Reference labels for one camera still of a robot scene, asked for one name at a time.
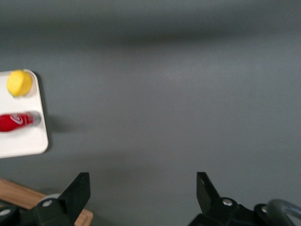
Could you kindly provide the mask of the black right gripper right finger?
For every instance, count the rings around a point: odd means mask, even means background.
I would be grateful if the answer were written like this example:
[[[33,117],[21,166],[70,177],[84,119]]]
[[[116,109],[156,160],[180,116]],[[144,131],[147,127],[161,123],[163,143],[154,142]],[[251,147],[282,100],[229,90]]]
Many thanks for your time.
[[[250,210],[229,197],[221,197],[205,172],[197,173],[197,200],[201,209],[190,226],[280,226],[268,215],[267,204]]]

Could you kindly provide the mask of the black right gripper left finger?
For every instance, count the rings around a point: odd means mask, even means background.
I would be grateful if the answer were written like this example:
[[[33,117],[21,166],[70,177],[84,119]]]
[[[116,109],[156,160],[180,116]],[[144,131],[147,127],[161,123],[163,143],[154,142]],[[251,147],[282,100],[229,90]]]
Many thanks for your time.
[[[81,172],[57,198],[48,196],[30,209],[0,208],[2,226],[73,226],[90,198],[90,176]]]

